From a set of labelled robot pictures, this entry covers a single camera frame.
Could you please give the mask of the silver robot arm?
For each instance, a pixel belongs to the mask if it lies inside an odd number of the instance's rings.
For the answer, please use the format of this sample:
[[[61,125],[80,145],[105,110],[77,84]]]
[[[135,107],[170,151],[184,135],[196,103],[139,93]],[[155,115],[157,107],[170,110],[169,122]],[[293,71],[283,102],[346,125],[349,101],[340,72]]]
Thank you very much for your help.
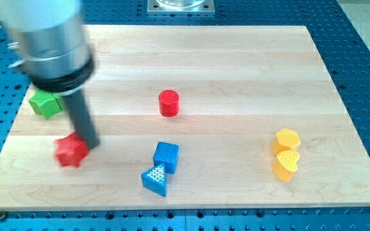
[[[0,0],[0,15],[19,54],[14,63],[34,86],[74,92],[93,71],[79,0]]]

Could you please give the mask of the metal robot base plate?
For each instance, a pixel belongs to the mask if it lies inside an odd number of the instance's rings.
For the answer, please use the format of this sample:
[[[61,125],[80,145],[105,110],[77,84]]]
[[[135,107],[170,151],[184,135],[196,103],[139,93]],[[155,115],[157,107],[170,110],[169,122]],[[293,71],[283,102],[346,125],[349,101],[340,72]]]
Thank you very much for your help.
[[[214,0],[148,0],[148,15],[214,15]]]

